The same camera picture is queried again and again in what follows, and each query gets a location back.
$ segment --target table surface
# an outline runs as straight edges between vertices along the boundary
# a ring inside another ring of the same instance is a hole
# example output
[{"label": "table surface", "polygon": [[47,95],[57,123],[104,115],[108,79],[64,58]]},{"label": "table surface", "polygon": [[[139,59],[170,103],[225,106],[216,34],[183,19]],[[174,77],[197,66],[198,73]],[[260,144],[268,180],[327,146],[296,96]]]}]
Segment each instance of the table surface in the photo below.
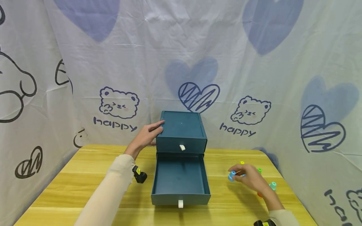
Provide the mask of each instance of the table surface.
[{"label": "table surface", "polygon": [[[103,180],[114,159],[125,146],[87,145],[82,147],[35,200],[16,226],[73,225],[81,210]],[[289,188],[269,158],[257,150],[207,149],[205,167],[211,199],[206,206],[153,206],[151,189],[156,166],[156,148],[145,148],[136,160],[148,178],[135,179],[122,199],[113,225],[253,225],[266,220],[263,199],[241,183],[228,180],[228,168],[244,161],[262,168],[268,183],[277,183],[284,207],[294,213],[300,225],[316,226],[312,217]]]}]

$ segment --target wrist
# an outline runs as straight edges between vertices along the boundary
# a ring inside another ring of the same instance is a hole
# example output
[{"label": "wrist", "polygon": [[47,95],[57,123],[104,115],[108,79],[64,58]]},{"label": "wrist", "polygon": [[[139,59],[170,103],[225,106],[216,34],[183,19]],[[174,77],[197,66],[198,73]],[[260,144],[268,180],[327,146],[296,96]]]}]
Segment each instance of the wrist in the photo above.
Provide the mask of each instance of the wrist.
[{"label": "wrist", "polygon": [[133,157],[134,160],[136,160],[136,157],[138,156],[139,152],[142,150],[142,148],[138,145],[129,144],[126,148],[124,154],[130,155]]},{"label": "wrist", "polygon": [[266,184],[259,192],[261,193],[262,196],[267,196],[273,193],[274,191],[268,184]]}]

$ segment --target drawer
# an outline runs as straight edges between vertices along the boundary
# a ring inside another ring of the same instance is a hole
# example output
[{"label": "drawer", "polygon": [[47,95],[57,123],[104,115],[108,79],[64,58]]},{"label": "drawer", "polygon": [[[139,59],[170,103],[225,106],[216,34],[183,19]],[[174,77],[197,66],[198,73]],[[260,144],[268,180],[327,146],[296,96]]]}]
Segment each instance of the drawer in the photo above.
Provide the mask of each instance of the drawer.
[{"label": "drawer", "polygon": [[207,205],[211,194],[203,154],[157,153],[153,205]]},{"label": "drawer", "polygon": [[157,152],[204,153],[207,137],[199,113],[163,111],[163,131],[156,138]]}]

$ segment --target drawer pull tab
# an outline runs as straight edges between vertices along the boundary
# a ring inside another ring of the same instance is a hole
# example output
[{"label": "drawer pull tab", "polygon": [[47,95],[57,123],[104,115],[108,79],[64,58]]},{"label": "drawer pull tab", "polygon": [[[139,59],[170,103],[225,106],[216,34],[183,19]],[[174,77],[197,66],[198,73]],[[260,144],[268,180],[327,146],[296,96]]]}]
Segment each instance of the drawer pull tab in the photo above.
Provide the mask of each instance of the drawer pull tab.
[{"label": "drawer pull tab", "polygon": [[183,201],[183,200],[179,200],[179,201],[178,201],[178,208],[179,208],[179,209],[183,209],[183,208],[184,208],[184,201]]}]

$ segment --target left hand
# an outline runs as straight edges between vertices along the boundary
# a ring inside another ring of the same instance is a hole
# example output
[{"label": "left hand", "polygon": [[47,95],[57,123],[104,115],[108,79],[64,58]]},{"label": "left hand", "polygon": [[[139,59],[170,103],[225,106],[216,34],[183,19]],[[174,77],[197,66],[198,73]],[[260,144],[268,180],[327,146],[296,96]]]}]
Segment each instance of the left hand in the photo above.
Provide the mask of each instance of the left hand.
[{"label": "left hand", "polygon": [[136,159],[139,152],[147,145],[155,146],[156,142],[154,142],[153,140],[158,134],[163,131],[161,124],[163,124],[164,122],[165,120],[162,120],[150,125],[143,126],[137,136],[128,145],[125,154],[128,154],[132,156],[133,159]]}]

